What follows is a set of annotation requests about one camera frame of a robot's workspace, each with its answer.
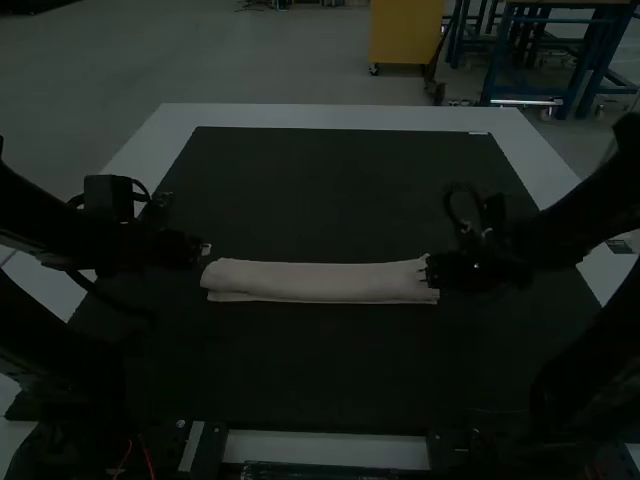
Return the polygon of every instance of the blue metal frame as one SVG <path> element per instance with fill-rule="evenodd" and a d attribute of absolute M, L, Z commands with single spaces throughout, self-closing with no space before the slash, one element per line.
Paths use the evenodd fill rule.
<path fill-rule="evenodd" d="M 633 0 L 631 4 L 627 5 L 571 4 L 570 7 L 568 4 L 563 5 L 558 2 L 553 5 L 546 4 L 542 8 L 534 0 L 525 4 L 507 3 L 498 29 L 494 58 L 485 77 L 481 104 L 488 105 L 492 99 L 498 98 L 500 95 L 562 97 L 563 104 L 558 109 L 557 118 L 565 119 L 579 94 L 587 71 L 590 69 L 593 69 L 593 74 L 578 106 L 576 113 L 578 117 L 583 117 L 588 113 L 595 95 L 598 93 L 636 93 L 638 87 L 624 77 L 610 71 L 609 64 L 637 5 L 638 0 Z M 549 15 L 552 8 L 595 8 L 595 13 L 591 19 L 551 19 Z M 588 24 L 589 29 L 585 39 L 580 42 L 579 52 L 569 49 L 564 40 L 546 34 L 547 23 Z M 577 56 L 578 63 L 567 88 L 532 87 L 526 81 L 517 81 L 514 86 L 496 85 L 498 73 L 505 66 L 508 51 L 514 52 L 515 66 L 520 66 L 524 62 L 526 67 L 531 68 L 535 64 L 541 45 L 545 47 L 557 46 L 557 48 Z M 603 78 L 610 80 L 614 86 L 602 86 Z"/>
<path fill-rule="evenodd" d="M 495 22 L 496 18 L 502 17 L 502 14 L 497 14 L 495 11 L 497 1 L 498 0 L 492 0 L 492 10 L 490 10 L 488 17 L 490 24 Z M 488 3 L 489 0 L 481 0 L 478 14 L 469 15 L 471 0 L 456 0 L 456 10 L 459 11 L 458 22 L 450 32 L 451 37 L 449 38 L 446 56 L 446 61 L 450 64 L 451 68 L 458 68 L 462 54 L 465 51 L 482 51 L 486 50 L 487 45 L 493 44 L 493 40 L 491 39 L 480 38 Z M 475 20 L 475 24 L 471 27 L 467 25 L 467 21 L 469 20 Z"/>
<path fill-rule="evenodd" d="M 624 5 L 623 7 L 621 7 L 621 15 L 618 17 L 616 23 L 612 26 L 612 28 L 608 30 L 606 38 L 603 39 L 602 45 L 604 45 L 604 48 L 600 52 L 599 61 L 593 69 L 593 73 L 591 74 L 589 83 L 587 84 L 584 94 L 582 95 L 582 99 L 580 100 L 578 108 L 576 109 L 577 118 L 584 118 L 587 116 L 587 113 L 589 112 L 589 110 L 591 110 L 593 101 L 598 93 L 637 93 L 637 85 L 634 85 L 624 77 L 621 77 L 620 75 L 617 75 L 609 70 L 611 60 L 613 60 L 613 56 L 618 49 L 618 45 L 620 44 L 620 41 L 624 36 L 624 32 L 629 26 L 629 22 L 631 21 L 631 18 L 633 17 L 637 6 L 638 2 L 636 1 L 630 3 L 629 5 Z M 604 78 L 608 78 L 609 80 L 613 78 L 613 82 L 617 86 L 614 88 L 603 87 L 602 80 Z"/>

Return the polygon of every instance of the black table surface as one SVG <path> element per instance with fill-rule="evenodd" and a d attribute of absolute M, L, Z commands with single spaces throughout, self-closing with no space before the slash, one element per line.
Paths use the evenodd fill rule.
<path fill-rule="evenodd" d="M 364 263 L 454 247 L 454 181 L 504 192 L 511 216 L 537 211 L 493 137 L 464 132 L 201 127 L 158 191 L 175 195 L 166 226 L 212 258 Z M 421 434 L 469 409 L 526 409 L 540 367 L 599 309 L 575 269 L 437 306 L 212 303 L 202 269 L 100 280 L 158 315 L 125 349 L 135 415 Z M 140 327 L 92 298 L 70 324 L 113 342 Z"/>

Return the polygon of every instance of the yellow cabinet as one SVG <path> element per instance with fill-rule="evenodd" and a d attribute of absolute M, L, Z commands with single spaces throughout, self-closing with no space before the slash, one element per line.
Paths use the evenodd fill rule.
<path fill-rule="evenodd" d="M 429 63 L 440 40 L 444 0 L 372 0 L 371 63 Z"/>

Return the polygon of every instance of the gray floor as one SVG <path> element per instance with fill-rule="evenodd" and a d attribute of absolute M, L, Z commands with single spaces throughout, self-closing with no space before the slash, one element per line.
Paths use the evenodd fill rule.
<path fill-rule="evenodd" d="M 368 9 L 234 13 L 236 6 L 85 0 L 0 17 L 6 162 L 65 198 L 163 102 L 428 104 L 416 71 L 368 75 Z M 633 35 L 621 50 L 619 65 L 633 72 Z M 441 71 L 452 97 L 477 97 L 483 75 L 481 67 Z M 611 118 L 541 124 L 531 117 L 582 176 L 610 138 Z"/>

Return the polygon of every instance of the white towel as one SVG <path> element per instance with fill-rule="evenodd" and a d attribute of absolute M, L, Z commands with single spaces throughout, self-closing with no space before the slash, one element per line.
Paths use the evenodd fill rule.
<path fill-rule="evenodd" d="M 213 302 L 430 303 L 440 291 L 424 279 L 426 255 L 389 263 L 252 262 L 221 258 L 202 274 Z"/>

